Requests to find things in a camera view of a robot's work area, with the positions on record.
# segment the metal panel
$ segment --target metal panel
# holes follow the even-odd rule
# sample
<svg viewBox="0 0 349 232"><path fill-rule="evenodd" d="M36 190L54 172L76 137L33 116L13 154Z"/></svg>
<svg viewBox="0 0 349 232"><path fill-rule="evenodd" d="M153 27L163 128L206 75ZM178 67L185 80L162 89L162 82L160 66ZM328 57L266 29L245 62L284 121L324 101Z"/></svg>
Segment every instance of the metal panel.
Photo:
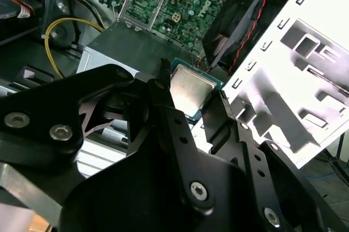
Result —
<svg viewBox="0 0 349 232"><path fill-rule="evenodd" d="M161 58L172 62L175 57L190 64L196 60L191 53L153 34L135 32L125 24L116 22L86 46L77 72L115 63L132 75L137 72L152 74Z"/></svg>
<svg viewBox="0 0 349 232"><path fill-rule="evenodd" d="M215 87L215 82L181 64L175 68L171 77L171 94L176 109L190 117L197 113Z"/></svg>
<svg viewBox="0 0 349 232"><path fill-rule="evenodd" d="M44 217L53 226L58 225L62 207L31 183L12 166L0 163L0 186L20 202Z"/></svg>
<svg viewBox="0 0 349 232"><path fill-rule="evenodd" d="M0 204L0 232L26 232L34 215L30 209Z"/></svg>
<svg viewBox="0 0 349 232"><path fill-rule="evenodd" d="M249 122L249 127L259 143L268 138L279 143L298 168L349 128L349 95L335 86L337 84L344 89L349 88L349 43L343 36L349 30L349 24L345 22L347 15L348 8L339 0L288 0L224 87L230 102L238 97L251 103L258 122L260 116L272 114L269 111L271 106L266 106L263 97L273 92L279 93L281 100L277 103L288 107L288 115L302 129L299 132L302 137L291 138L289 134L285 135L285 127L290 126L279 125L280 121L279 129L275 128L272 133L258 133L256 127L259 126L254 124L257 118ZM287 40L283 40L287 37L295 42L287 43ZM297 51L297 45L304 39L308 41L306 43L311 43L310 47L306 51ZM320 72L320 75L334 84L311 74L309 68ZM342 104L343 110L338 112L330 105L320 102L317 97L321 92ZM299 116L302 111L307 111L328 124L321 128L309 120L303 120ZM285 111L280 110L279 116L287 120ZM194 135L204 135L201 125L202 122L199 121L193 128ZM300 138L306 140L308 133L319 145L310 142L299 151L293 152L290 144L298 142Z"/></svg>

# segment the cable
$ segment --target cable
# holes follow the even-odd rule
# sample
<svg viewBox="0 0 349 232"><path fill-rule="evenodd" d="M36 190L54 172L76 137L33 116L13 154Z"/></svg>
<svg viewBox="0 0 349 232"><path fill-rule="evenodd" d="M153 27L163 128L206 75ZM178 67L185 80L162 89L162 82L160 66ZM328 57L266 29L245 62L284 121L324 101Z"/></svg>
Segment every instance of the cable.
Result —
<svg viewBox="0 0 349 232"><path fill-rule="evenodd" d="M262 12L263 12L264 7L266 6L266 3L267 3L267 0L263 0L263 3L262 3L262 5L260 6L260 8L259 8L259 10L258 10L257 18L256 18L256 20L253 22L252 28L250 29L250 31L248 32L248 35L247 35L246 39L242 42L240 48L238 49L238 51L237 51L237 53L236 53L236 57L234 58L234 61L233 61L232 65L229 67L229 70L228 70L228 75L229 75L229 76L232 74L232 69L233 69L233 67L236 65L237 59L239 59L239 57L240 57L241 50L245 47L247 41L250 40L250 37L251 37L251 35L252 35L252 32L255 30L255 28L256 28L256 26L257 26L258 20L259 20L260 17L261 17L261 14L262 14Z"/></svg>
<svg viewBox="0 0 349 232"><path fill-rule="evenodd" d="M97 23L99 24L99 26L101 26L102 28L106 28L106 26L104 25L103 19L100 16L99 12L97 11L96 7L94 7L93 5L91 5L87 0L78 0L80 3L82 3L83 5L85 5L93 14L93 16L96 18Z"/></svg>
<svg viewBox="0 0 349 232"><path fill-rule="evenodd" d="M74 8L73 8L73 2L72 0L67 0L68 1L68 9L69 9L69 13L72 17L74 17ZM76 21L73 21L73 26L74 26L74 33L75 33L75 39L73 41L72 44L77 45L80 41L80 30L79 30L79 26L77 25Z"/></svg>
<svg viewBox="0 0 349 232"><path fill-rule="evenodd" d="M54 21L52 24L50 24L46 30L46 33L45 33L45 50L46 50L46 53L47 53L47 57L49 58L49 61L54 69L54 71L61 77L61 78L64 78L64 75L63 73L58 69L56 63L55 63L55 60L53 59L53 56L52 56L52 53L50 51L50 46L49 46L49 38L50 38L50 33L51 31L57 26L59 25L60 23L62 22L65 22L65 21L77 21L77 22L82 22L82 23L86 23L92 27L94 27L95 29L97 29L99 32L103 32L104 29L102 27L100 27L99 25L93 23L93 22L90 22L88 20L85 20L85 19L79 19L79 18L74 18L74 17L66 17L66 18L61 18L61 19L58 19L56 21Z"/></svg>
<svg viewBox="0 0 349 232"><path fill-rule="evenodd" d="M323 179L325 177L332 176L333 174L335 174L335 172L332 172L332 173L329 173L329 174L326 174L323 176L306 176L306 178L308 178L308 179Z"/></svg>
<svg viewBox="0 0 349 232"><path fill-rule="evenodd" d="M21 5L23 7L28 8L33 14L35 14L34 9L29 4L26 4L26 3L22 2L22 1L19 1L19 0L11 0L11 1L15 2L18 5Z"/></svg>

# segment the floor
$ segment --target floor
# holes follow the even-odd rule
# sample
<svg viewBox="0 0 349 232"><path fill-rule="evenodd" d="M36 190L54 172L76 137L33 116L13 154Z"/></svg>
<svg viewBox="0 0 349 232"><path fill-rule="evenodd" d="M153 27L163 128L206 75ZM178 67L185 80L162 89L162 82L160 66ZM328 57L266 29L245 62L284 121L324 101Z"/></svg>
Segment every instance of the floor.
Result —
<svg viewBox="0 0 349 232"><path fill-rule="evenodd" d="M349 174L347 163L340 161L340 165ZM305 165L301 171L347 227L349 227L349 187L333 173L328 163L315 158Z"/></svg>

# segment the black plastic bracket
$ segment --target black plastic bracket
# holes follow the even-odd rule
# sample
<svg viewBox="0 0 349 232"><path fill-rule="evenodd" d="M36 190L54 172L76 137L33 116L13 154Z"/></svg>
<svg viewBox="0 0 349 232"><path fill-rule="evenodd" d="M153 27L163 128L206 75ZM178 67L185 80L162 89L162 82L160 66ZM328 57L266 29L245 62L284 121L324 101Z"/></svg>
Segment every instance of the black plastic bracket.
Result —
<svg viewBox="0 0 349 232"><path fill-rule="evenodd" d="M45 171L72 165L84 136L111 122L94 113L98 100L133 80L125 69L106 65L0 99L0 161ZM13 112L29 122L9 126L5 117ZM56 125L69 127L71 137L53 139L50 130Z"/></svg>
<svg viewBox="0 0 349 232"><path fill-rule="evenodd" d="M234 119L224 91L212 96L202 110L202 118L207 141L213 144L211 154L234 163L245 173L261 225L268 231L287 231L266 157L257 148L250 128ZM266 209L278 217L277 225L266 219Z"/></svg>
<svg viewBox="0 0 349 232"><path fill-rule="evenodd" d="M166 85L158 80L150 80L148 87L154 113L158 115L155 125L160 147L170 155L180 198L184 205L201 216L210 215L214 208L214 194L185 115L175 109Z"/></svg>

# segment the red wire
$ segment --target red wire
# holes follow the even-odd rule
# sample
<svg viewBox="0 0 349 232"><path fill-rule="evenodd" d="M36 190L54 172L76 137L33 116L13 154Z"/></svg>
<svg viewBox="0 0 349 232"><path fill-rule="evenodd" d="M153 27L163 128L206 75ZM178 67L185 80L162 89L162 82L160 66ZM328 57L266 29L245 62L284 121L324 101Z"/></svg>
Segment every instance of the red wire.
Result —
<svg viewBox="0 0 349 232"><path fill-rule="evenodd" d="M256 25L257 25L257 23L258 23L258 20L259 20L260 17L261 17L261 14L262 14L262 12L263 12L264 7L266 6L266 3L267 3L267 0L263 0L263 3L262 3L261 7L260 7L259 10L258 10L258 14L257 14L256 20L253 22L253 25L252 25L252 27L251 27L251 29L250 29L250 31L249 31L249 33L248 33L246 39L242 42L240 48L238 49L238 51L237 51L237 53L236 53L236 57L235 57L235 59L234 59L232 65L229 67L229 70L228 70L228 75L229 75L229 76L232 75L232 69L233 69L233 67L236 65L236 62L237 62L237 60L238 60L239 57L240 57L241 50L245 47L247 41L250 40L250 37L251 37L251 35L252 35L252 32L253 32L253 31L255 30L255 28L256 28Z"/></svg>
<svg viewBox="0 0 349 232"><path fill-rule="evenodd" d="M20 2L18 0L11 0L11 1L15 2L18 5L25 6L25 7L29 8L32 11L32 13L34 14L34 9L29 4L26 4L24 2Z"/></svg>

